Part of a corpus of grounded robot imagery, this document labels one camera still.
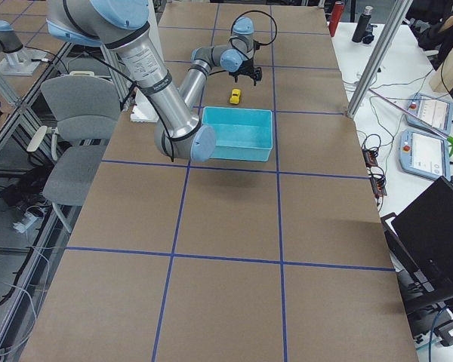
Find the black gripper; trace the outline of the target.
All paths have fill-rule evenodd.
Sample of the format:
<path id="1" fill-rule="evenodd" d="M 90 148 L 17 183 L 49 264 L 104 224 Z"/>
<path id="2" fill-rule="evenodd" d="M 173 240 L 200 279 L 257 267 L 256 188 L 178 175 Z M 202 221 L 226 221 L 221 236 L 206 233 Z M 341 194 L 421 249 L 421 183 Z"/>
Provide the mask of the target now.
<path id="1" fill-rule="evenodd" d="M 263 78 L 262 68 L 255 66 L 252 62 L 243 62 L 235 72 L 229 72 L 229 75 L 234 78 L 235 83 L 238 83 L 240 75 L 248 76 L 253 80 L 255 87 Z"/>

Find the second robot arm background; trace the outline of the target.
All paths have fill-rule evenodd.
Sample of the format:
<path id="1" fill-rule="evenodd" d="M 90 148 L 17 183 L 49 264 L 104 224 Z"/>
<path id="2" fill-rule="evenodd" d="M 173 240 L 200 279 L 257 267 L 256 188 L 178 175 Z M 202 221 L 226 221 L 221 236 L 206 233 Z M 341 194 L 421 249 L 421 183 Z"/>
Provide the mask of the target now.
<path id="1" fill-rule="evenodd" d="M 25 48 L 11 24 L 0 20 L 0 72 L 3 75 L 32 76 L 40 63 L 46 63 L 46 52 Z"/>

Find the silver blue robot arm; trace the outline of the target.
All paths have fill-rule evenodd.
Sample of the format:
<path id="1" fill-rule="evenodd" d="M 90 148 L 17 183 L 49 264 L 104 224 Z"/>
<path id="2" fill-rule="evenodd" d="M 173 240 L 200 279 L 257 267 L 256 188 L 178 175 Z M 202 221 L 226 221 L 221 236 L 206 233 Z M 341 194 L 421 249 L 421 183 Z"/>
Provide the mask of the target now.
<path id="1" fill-rule="evenodd" d="M 246 14 L 235 20 L 227 44 L 193 51 L 192 64 L 180 87 L 174 85 L 149 37 L 146 1 L 49 1 L 47 24 L 56 38 L 84 46 L 103 45 L 120 56 L 138 90 L 159 116 L 155 143 L 172 160 L 203 162 L 214 152 L 213 128 L 193 112 L 213 68 L 220 67 L 234 78 L 246 75 L 254 81 L 261 79 L 261 69 L 254 66 L 260 43 L 254 40 L 254 24 Z"/>

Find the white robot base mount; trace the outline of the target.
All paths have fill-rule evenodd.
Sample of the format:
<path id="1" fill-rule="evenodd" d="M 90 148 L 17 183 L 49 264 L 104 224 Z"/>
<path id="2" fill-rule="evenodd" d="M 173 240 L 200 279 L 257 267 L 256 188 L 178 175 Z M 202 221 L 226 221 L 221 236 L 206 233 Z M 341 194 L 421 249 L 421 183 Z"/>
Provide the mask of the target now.
<path id="1" fill-rule="evenodd" d="M 136 123 L 157 123 L 159 116 L 152 103 L 137 87 L 134 98 L 134 106 L 131 111 L 130 120 Z"/>

